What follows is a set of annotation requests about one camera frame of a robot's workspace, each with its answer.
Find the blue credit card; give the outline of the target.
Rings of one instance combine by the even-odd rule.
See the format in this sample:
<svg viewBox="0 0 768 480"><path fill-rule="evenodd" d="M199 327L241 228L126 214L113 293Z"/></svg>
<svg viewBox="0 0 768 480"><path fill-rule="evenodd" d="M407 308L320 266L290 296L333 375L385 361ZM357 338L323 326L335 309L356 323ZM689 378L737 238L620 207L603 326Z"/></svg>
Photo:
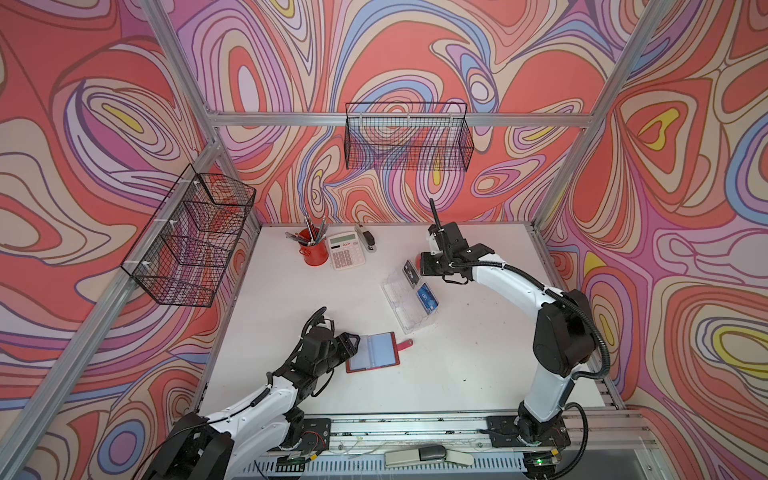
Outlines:
<svg viewBox="0 0 768 480"><path fill-rule="evenodd" d="M427 315L434 313L439 305L436 297L426 283L423 283L416 291L417 297Z"/></svg>

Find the black VIP credit card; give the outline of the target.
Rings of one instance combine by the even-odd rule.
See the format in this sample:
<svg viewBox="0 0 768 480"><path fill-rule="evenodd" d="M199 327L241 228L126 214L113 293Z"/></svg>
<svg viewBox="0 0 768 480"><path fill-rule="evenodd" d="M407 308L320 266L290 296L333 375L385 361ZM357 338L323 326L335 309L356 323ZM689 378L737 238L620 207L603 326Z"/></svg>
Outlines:
<svg viewBox="0 0 768 480"><path fill-rule="evenodd" d="M410 260L407 260L403 265L403 273L405 275L405 278L407 279L409 285L412 288L416 288L420 281L420 275L416 268L414 267L413 263Z"/></svg>

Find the red leather card holder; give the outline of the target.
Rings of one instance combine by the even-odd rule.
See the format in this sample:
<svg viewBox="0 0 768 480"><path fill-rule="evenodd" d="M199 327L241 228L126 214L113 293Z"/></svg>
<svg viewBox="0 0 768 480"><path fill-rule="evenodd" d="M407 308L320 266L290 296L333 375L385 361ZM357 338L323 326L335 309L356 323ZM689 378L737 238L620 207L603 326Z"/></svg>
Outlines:
<svg viewBox="0 0 768 480"><path fill-rule="evenodd" d="M347 373L398 366L400 353L414 345L412 339L398 341L394 332L362 335L357 353L346 361Z"/></svg>

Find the clear acrylic card stand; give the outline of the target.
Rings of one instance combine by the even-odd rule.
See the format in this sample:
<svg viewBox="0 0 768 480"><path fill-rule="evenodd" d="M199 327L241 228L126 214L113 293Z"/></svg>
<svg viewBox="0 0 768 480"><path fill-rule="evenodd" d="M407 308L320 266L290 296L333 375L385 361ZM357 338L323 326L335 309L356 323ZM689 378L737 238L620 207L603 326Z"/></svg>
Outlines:
<svg viewBox="0 0 768 480"><path fill-rule="evenodd" d="M381 283L383 294L395 315L400 329L406 335L431 325L436 320L438 310L437 307L436 311L431 315L426 314L416 291L423 283L427 285L428 283L420 274L417 268L417 261L415 259L408 260L413 263L420 275L420 281L416 288L412 288L409 285L403 273L403 265L407 260L391 272Z"/></svg>

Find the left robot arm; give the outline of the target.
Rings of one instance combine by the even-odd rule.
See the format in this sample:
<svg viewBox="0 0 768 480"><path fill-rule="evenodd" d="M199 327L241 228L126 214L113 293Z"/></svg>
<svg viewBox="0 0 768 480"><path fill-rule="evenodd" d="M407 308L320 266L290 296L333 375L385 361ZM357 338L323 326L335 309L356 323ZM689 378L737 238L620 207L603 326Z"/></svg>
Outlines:
<svg viewBox="0 0 768 480"><path fill-rule="evenodd" d="M264 386L219 412L183 416L134 477L232 479L270 450L300 446L306 429L299 405L321 392L318 380L351 359L360 341L357 334L337 334L331 320L308 323Z"/></svg>

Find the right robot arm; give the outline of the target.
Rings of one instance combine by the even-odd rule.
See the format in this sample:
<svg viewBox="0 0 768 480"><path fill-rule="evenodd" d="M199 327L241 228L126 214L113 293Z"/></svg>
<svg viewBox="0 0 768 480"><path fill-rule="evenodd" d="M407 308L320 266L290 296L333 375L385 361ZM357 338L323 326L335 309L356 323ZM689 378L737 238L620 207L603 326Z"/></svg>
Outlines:
<svg viewBox="0 0 768 480"><path fill-rule="evenodd" d="M576 382L601 380L610 371L610 352L589 300L577 289L546 285L482 243L470 245L454 222L435 220L428 241L430 249L420 254L422 275L446 283L455 283L455 276L462 285L478 283L535 321L532 351L538 367L510 434L526 446L540 444L561 420Z"/></svg>

